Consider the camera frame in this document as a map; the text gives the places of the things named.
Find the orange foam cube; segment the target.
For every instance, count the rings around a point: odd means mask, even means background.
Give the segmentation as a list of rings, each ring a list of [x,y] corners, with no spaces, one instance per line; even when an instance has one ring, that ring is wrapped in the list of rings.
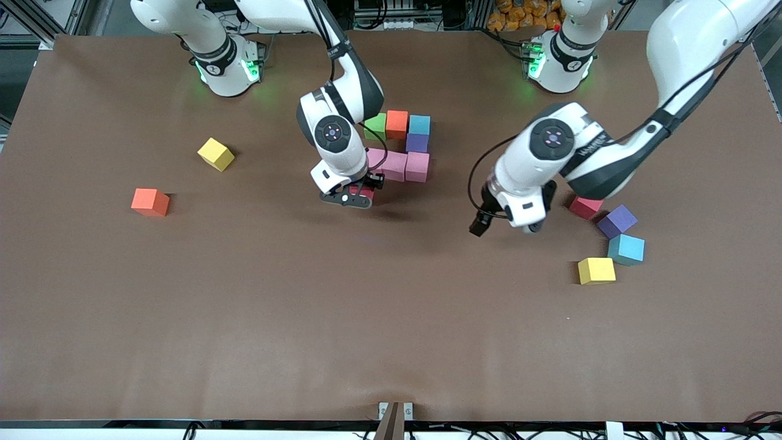
[[[409,113],[399,109],[389,109],[386,112],[386,139],[407,139]]]
[[[170,197],[154,188],[137,188],[131,201],[131,209],[143,216],[165,217]]]

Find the yellow foam cube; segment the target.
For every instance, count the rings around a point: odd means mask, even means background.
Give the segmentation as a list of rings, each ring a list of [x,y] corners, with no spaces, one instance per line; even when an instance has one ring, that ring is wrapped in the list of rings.
[[[587,257],[577,264],[577,268],[582,286],[611,284],[616,281],[614,261],[611,257]]]
[[[232,153],[226,145],[217,141],[217,139],[213,139],[213,137],[207,139],[206,142],[199,147],[197,153],[201,159],[217,169],[218,172],[224,172],[235,160],[235,154]]]

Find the equipment rack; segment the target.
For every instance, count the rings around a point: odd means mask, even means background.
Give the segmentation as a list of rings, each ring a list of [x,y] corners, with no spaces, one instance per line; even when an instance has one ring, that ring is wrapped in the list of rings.
[[[426,0],[354,0],[350,22],[357,30],[382,31],[413,29],[436,17]]]

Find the pile of orange objects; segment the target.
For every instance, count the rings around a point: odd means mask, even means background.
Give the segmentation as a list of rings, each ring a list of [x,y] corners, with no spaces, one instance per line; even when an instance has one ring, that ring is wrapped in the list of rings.
[[[558,30],[565,17],[561,0],[492,0],[486,28],[491,32],[516,31],[526,27]]]

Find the brown pole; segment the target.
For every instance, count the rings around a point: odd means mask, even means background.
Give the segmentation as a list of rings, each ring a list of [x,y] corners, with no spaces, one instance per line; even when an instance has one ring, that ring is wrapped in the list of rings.
[[[402,403],[391,403],[384,417],[379,420],[372,440],[404,440],[406,421],[400,404]]]

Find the silver metal bracket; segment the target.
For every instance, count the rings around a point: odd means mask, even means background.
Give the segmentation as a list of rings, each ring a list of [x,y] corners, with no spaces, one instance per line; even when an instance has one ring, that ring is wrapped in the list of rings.
[[[388,403],[387,401],[381,401],[379,403],[379,406],[378,406],[379,412],[378,412],[377,420],[381,420],[384,417],[384,415],[386,413],[386,410],[388,410],[389,407],[391,407],[391,403]],[[413,403],[402,403],[402,404],[400,404],[400,407],[402,407],[402,409],[403,409],[403,415],[404,415],[405,421],[413,421],[414,420],[414,404]]]

